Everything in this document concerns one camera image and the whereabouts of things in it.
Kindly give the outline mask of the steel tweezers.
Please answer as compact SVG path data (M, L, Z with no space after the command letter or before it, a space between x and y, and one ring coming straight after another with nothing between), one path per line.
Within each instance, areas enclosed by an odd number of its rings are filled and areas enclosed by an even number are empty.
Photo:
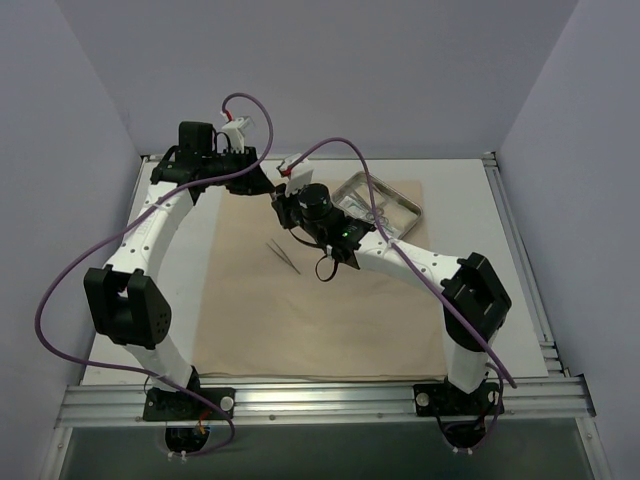
M290 267L297 275L300 275L300 270L296 267L286 252L280 247L280 245L273 239L267 241L265 245L288 267Z

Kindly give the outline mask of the metal instrument tray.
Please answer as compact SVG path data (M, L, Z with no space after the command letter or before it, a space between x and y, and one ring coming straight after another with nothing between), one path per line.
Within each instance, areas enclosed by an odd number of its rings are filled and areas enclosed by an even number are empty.
M390 237L404 239L423 215L422 185L415 180L384 182L371 176L376 212L383 230ZM364 171L352 175L331 194L335 206L350 216L374 224L369 184Z

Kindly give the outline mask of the beige cloth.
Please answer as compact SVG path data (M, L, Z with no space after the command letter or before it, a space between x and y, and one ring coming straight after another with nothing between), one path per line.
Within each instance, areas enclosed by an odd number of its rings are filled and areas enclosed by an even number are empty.
M268 197L224 194L193 362L212 376L440 380L442 309L427 291L334 267L280 227Z

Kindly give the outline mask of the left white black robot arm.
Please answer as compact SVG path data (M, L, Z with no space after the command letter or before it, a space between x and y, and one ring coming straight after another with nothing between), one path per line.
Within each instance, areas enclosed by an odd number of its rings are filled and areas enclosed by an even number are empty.
M177 145L152 170L136 226L103 267L84 277L96 331L133 355L155 387L169 391L166 408L179 419L200 411L202 395L189 385L194 368L170 338L172 309L156 280L179 225L208 186L244 196L274 192L246 144L250 122L238 117L218 132L204 122L181 122Z

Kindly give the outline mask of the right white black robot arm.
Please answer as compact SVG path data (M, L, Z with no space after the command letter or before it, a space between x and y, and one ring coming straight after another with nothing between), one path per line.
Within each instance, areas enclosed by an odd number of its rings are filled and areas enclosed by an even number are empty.
M455 412L480 400L487 363L499 365L492 343L512 301L489 260L478 253L465 258L440 255L388 238L373 224L334 206L325 185L312 183L287 196L280 186L271 206L286 230L302 229L336 266L387 275L432 293L443 306L448 384L444 400Z

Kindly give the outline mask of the steel surgical scissors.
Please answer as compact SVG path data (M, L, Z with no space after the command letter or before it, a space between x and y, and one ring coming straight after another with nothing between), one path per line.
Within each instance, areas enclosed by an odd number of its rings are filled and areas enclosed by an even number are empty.
M392 209L389 203L376 205L375 210L368 208L369 213L363 218L368 223L379 225L383 228L392 228L394 226L391 216Z

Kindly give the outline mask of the back aluminium rail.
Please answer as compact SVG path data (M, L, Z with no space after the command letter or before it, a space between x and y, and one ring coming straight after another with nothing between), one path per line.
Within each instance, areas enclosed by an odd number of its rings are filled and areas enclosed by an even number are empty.
M141 159L143 162L159 162L164 154L146 154L146 155L142 155ZM284 160L285 158L294 155L294 154L269 154L266 157L265 161L280 161L280 160ZM309 156L310 159L313 160L343 160L343 159L348 159L348 160L357 160L358 157L355 153L351 152L351 153L345 153L345 154L338 154L338 153L312 153ZM472 159L478 159L478 160L482 160L482 161L489 161L489 162L497 162L497 155L496 152L485 152L483 154L480 155L471 155L471 156L425 156L425 155L413 155L413 156L409 156L409 155L395 155L395 156L391 156L391 155L383 155L383 156L364 156L365 160L367 161L382 161L382 160L420 160L420 161L426 161L426 160L472 160Z

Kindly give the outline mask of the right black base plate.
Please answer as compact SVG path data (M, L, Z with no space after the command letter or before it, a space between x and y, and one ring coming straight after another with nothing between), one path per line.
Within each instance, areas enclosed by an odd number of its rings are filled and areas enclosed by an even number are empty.
M478 417L504 412L498 405L499 384L484 381L465 393L448 381L418 383L412 386L416 415L420 417Z

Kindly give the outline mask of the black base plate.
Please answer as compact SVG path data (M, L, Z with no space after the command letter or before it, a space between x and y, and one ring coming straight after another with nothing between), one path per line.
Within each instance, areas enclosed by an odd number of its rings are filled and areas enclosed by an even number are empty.
M229 387L205 387L199 394L233 417L236 390ZM181 392L153 387L146 393L142 419L148 422L223 420L224 417L200 400Z
M448 381L418 383L412 386L416 415L420 417L478 417L504 412L498 405L499 384L484 381L465 393Z

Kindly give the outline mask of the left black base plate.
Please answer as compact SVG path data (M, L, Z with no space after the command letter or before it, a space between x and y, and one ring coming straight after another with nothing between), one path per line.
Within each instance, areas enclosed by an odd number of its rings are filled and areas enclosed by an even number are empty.
M236 390L229 387L205 387L199 394L233 417ZM181 392L153 387L146 393L142 419L148 422L223 420L224 417L200 400Z

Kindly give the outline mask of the front aluminium rail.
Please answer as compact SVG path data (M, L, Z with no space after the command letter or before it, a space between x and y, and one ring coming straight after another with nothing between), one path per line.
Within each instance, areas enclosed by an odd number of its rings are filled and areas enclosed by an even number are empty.
M407 382L251 383L233 381L233 422L238 426L419 421L428 397ZM56 425L142 427L145 396L140 385L67 389ZM503 390L506 419L588 418L596 413L586 381L579 377L521 379Z

